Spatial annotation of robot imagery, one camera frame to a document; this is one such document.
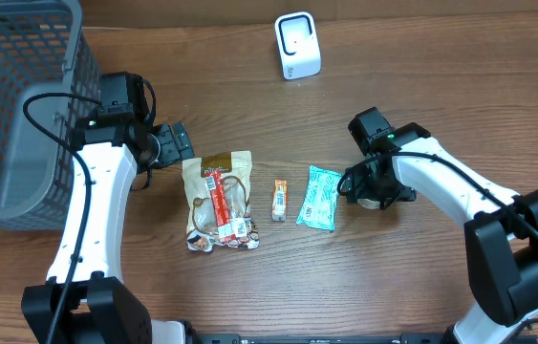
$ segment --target plastic basket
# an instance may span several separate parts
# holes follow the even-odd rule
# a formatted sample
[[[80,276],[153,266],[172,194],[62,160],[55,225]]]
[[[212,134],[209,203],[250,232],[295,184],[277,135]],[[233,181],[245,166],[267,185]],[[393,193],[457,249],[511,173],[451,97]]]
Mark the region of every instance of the plastic basket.
[[[0,2],[0,228],[64,227],[72,157],[26,121],[22,103],[45,92],[99,99],[99,78],[75,0]],[[44,98],[30,112],[68,141],[75,120],[92,106]]]

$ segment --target wooden table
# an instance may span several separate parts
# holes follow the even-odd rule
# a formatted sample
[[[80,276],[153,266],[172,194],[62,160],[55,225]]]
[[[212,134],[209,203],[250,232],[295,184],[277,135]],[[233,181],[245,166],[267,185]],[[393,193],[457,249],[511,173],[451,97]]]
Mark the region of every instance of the wooden table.
[[[538,12],[317,29],[322,71],[291,82],[272,25],[86,32],[103,72],[152,82],[157,122],[184,121],[197,156],[253,154],[254,251],[188,251],[179,165],[130,196],[124,280],[153,318],[245,335],[442,332],[461,318],[473,302],[463,231],[425,198],[385,212],[340,199],[334,233],[295,225],[309,166],[360,161],[347,124],[372,106],[496,183],[538,188]],[[290,183],[284,224],[270,219],[274,179]],[[0,343],[34,341],[20,297],[44,281],[59,240],[0,231]]]

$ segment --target turquoise packet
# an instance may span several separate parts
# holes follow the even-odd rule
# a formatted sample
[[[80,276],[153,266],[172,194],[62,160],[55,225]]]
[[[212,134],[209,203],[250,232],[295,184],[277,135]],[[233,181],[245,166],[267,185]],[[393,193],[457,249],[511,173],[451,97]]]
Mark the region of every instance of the turquoise packet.
[[[336,214],[336,186],[341,179],[339,173],[323,170],[315,166],[309,167],[309,184],[297,225],[305,224],[311,228],[334,230]]]

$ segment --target plastic bag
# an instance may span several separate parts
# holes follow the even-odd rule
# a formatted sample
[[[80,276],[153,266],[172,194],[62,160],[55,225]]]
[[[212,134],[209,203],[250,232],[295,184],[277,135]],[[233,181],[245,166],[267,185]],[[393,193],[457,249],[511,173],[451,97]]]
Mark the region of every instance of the plastic bag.
[[[309,184],[305,202],[300,208],[296,224],[311,228],[334,230],[336,213],[336,186],[341,175],[315,166],[309,167]]]
[[[258,247],[249,207],[251,166],[249,151],[183,161],[183,185],[190,206],[185,230],[189,249]]]

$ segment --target red label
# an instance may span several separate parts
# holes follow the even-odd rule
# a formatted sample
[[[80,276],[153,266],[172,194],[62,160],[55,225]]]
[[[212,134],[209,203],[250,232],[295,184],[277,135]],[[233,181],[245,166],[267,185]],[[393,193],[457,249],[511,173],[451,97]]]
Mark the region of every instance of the red label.
[[[220,242],[227,243],[235,240],[237,236],[232,231],[230,226],[230,214],[228,205],[226,204],[226,194],[222,184],[222,172],[214,170],[205,173],[207,187],[211,193],[211,202],[213,202],[213,210],[215,211],[215,219],[220,233]]]

